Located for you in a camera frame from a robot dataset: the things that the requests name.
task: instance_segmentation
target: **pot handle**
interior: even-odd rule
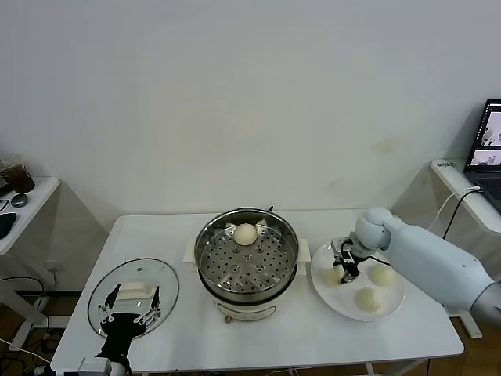
[[[196,272],[196,259],[195,259],[195,240],[190,239],[186,244],[185,254],[182,261],[188,264],[189,270]]]
[[[312,261],[310,255],[310,246],[308,245],[308,239],[299,240],[299,252],[297,254],[297,274],[300,276],[306,275],[306,264]]]

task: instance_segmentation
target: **white table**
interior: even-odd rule
[[[31,192],[26,193],[29,197],[26,206],[14,208],[9,203],[1,212],[1,214],[16,213],[17,219],[9,234],[0,240],[0,256],[5,256],[5,254],[9,252],[13,244],[30,224],[31,220],[37,215],[45,202],[47,202],[59,186],[59,180],[54,177],[34,178],[34,182],[35,188]],[[4,197],[0,197],[0,199],[10,200],[14,195],[16,195],[16,192],[11,192]],[[24,260],[23,263],[25,266],[28,266],[29,269],[38,268],[37,266],[31,265],[30,260]],[[47,280],[42,278],[41,282],[44,284],[45,288],[49,287],[49,282]],[[32,327],[47,326],[47,316],[41,313],[41,311],[45,308],[48,301],[49,298],[39,298],[32,306],[12,291],[12,289],[6,287],[5,284],[0,284],[0,302],[3,302],[26,319],[17,331],[13,339],[14,346],[11,346],[10,350],[15,351],[23,345]],[[69,317],[67,316],[50,316],[50,327],[66,327],[68,320]]]
[[[360,210],[280,213],[312,251],[331,237],[353,229]],[[315,293],[305,276],[280,311],[253,323],[224,323],[196,272],[183,264],[188,240],[215,215],[137,215],[120,217],[82,292],[51,367],[74,371],[104,341],[90,327],[87,304],[102,277],[122,262],[141,257],[164,260],[179,278],[179,298],[171,315],[154,331],[132,342],[134,372],[308,367],[454,356],[463,351],[445,310],[411,283],[392,317],[372,323],[348,319]]]
[[[451,192],[459,191],[457,197],[461,197],[466,193],[464,189],[474,185],[463,174],[465,164],[462,159],[437,159],[431,162],[431,169]],[[484,196],[471,194],[464,198],[463,205],[482,229],[492,235],[501,235],[501,214]]]
[[[36,216],[38,211],[40,211],[45,202],[47,202],[49,197],[52,196],[56,188],[59,186],[59,179],[53,177],[33,178],[33,180],[35,182],[35,187],[31,192],[26,193],[29,197],[29,201],[26,206],[23,206],[22,208],[14,208],[11,204],[8,204],[1,212],[1,214],[16,213],[17,220],[10,230],[10,233],[3,239],[0,239],[0,256],[9,251],[19,236],[23,233],[24,229],[26,229],[31,220]],[[11,192],[4,197],[0,197],[0,200],[10,200],[16,194],[16,192]]]

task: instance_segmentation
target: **plastic cup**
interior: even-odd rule
[[[0,177],[17,193],[27,193],[34,189],[34,181],[19,154],[0,156]]]

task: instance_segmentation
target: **floor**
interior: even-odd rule
[[[51,298],[44,312],[49,315],[70,315],[77,303],[77,298]],[[17,327],[22,320],[19,315],[14,313],[8,307],[0,307],[0,338],[9,340],[13,337]],[[501,331],[493,329],[484,324],[479,324],[484,337],[483,339],[469,339],[467,333],[463,329],[461,323],[457,319],[452,321],[458,330],[460,337],[465,345],[465,351],[460,356],[453,358],[435,359],[430,362],[427,372],[427,361],[410,371],[408,376],[501,376]],[[59,341],[60,333],[49,332],[50,337],[47,338],[46,347],[53,347]],[[27,340],[28,347],[32,352],[50,360],[52,354],[50,349],[45,348],[47,353],[42,351],[40,340],[44,336],[45,330],[33,330]],[[28,370],[36,364],[43,363],[38,359],[32,359],[29,354],[8,352],[7,345],[0,344],[2,351],[2,360],[0,360],[0,376],[17,376],[23,374],[23,369]],[[383,372],[390,364],[379,363],[374,364],[374,370],[377,373]],[[276,376],[288,376],[287,370],[255,370],[255,371],[225,371],[225,376],[266,376],[272,371],[276,371]],[[366,369],[363,365],[351,366],[335,366],[335,367],[315,367],[310,369],[297,370],[299,376],[341,376],[341,375],[357,375],[365,374]],[[184,376],[199,376],[199,374],[184,374]]]

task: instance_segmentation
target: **glass pot lid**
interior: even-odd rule
[[[108,313],[143,315],[151,308],[155,293],[158,291],[160,316],[153,318],[145,334],[162,324],[178,300],[178,277],[170,265],[155,258],[127,261],[101,279],[88,301],[88,322],[92,329],[103,337],[106,337],[106,333],[100,325],[103,318],[101,307],[105,306],[106,299],[119,284],[113,308],[107,309]]]

